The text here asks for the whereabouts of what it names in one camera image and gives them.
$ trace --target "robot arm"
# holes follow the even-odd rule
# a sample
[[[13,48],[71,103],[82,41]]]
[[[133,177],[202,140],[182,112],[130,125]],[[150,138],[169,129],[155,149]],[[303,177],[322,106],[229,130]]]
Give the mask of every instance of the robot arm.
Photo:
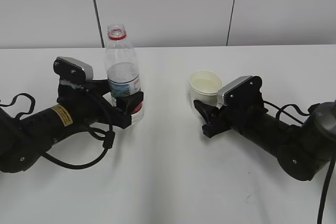
[[[295,179],[312,180],[330,161],[336,141],[336,104],[315,104],[299,127],[267,114],[258,76],[240,77],[219,90],[220,108],[194,101],[204,118],[203,133],[212,137],[233,129],[273,155],[282,169]]]
[[[143,100],[143,93],[138,92],[117,99],[117,107],[112,107],[102,97],[110,91],[108,81],[92,80],[92,67],[73,58],[58,57],[54,62],[54,71],[60,76],[57,105],[21,120],[23,114],[33,112],[35,99],[28,94],[19,94],[31,100],[28,113],[19,113],[12,118],[0,109],[1,171],[16,173],[27,170],[40,156],[65,168],[90,167],[100,161],[112,147],[115,135],[112,126],[124,129],[131,125],[130,111]],[[10,105],[15,103],[19,95],[14,97]],[[89,125],[95,122],[108,124],[109,131],[91,128]],[[46,153],[53,145],[78,132],[89,132],[93,137],[103,141],[104,150],[95,161],[75,166],[61,162]]]

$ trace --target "tabletop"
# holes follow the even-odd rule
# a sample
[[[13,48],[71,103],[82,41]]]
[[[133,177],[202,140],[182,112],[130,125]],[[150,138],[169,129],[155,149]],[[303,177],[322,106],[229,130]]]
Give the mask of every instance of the tabletop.
[[[310,182],[287,175],[270,154],[233,131],[210,141],[191,110],[187,80],[199,69],[223,83],[246,75],[263,79],[263,98],[278,106],[336,98],[336,46],[137,48],[144,118],[116,129],[113,148],[96,166],[67,170],[44,158],[25,172],[0,173],[0,223],[315,223],[326,167]],[[102,48],[1,49],[0,99],[26,92],[35,111],[56,104],[53,61],[74,57],[106,78]],[[19,99],[6,112],[27,110]],[[283,121],[292,123],[286,116]],[[79,133],[49,153],[87,163],[101,142]],[[323,223],[335,223],[332,179]]]

